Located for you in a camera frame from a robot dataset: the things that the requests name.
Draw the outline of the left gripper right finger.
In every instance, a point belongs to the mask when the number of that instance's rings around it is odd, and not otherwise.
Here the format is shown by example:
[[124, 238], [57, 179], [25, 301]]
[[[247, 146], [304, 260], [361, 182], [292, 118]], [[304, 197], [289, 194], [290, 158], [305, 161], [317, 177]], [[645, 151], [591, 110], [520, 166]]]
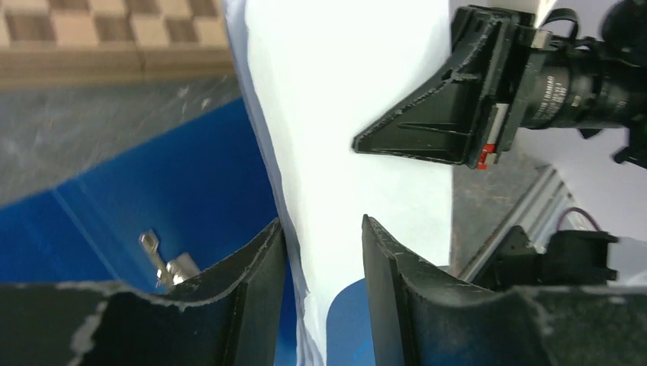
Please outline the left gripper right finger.
[[640, 287], [515, 287], [462, 281], [362, 221], [378, 365], [644, 365]]

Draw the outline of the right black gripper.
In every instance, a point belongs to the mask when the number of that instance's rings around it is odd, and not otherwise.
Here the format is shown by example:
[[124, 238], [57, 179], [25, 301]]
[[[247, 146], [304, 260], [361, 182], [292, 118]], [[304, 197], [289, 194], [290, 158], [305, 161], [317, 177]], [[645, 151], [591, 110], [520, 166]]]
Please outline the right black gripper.
[[[646, 3], [616, 2], [600, 39], [579, 34], [573, 9], [547, 2], [545, 10], [539, 15], [519, 2], [459, 8], [449, 58], [357, 134], [352, 149], [473, 165], [479, 147], [475, 166], [486, 169], [520, 128], [573, 129], [584, 139], [624, 129], [613, 161], [645, 167]], [[484, 101], [496, 89], [494, 116], [482, 126]]]

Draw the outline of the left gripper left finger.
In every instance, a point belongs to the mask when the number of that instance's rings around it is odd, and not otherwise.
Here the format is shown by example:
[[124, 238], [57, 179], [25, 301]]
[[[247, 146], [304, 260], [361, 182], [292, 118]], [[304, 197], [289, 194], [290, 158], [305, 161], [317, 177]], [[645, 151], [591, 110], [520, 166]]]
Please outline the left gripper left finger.
[[120, 281], [4, 284], [3, 365], [271, 365], [287, 267], [273, 220], [167, 294]]

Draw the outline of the blue folder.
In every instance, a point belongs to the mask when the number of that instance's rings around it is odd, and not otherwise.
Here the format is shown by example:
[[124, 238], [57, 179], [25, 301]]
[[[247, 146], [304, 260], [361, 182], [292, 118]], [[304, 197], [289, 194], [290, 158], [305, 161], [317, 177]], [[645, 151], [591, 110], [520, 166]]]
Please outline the blue folder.
[[[250, 242], [277, 211], [242, 101], [234, 101], [1, 210], [1, 287], [120, 281], [148, 294], [157, 270], [138, 239], [153, 230], [165, 262], [187, 252], [201, 273]], [[275, 360], [296, 344], [288, 265]]]

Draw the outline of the white paper stack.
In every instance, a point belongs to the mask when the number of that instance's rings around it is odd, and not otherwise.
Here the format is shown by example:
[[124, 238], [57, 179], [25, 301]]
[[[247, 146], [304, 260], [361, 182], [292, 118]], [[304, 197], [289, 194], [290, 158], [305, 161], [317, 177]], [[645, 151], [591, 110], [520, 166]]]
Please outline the white paper stack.
[[447, 267], [452, 168], [356, 152], [450, 51], [446, 1], [225, 1], [233, 59], [285, 232], [289, 365], [374, 364], [362, 259], [373, 217]]

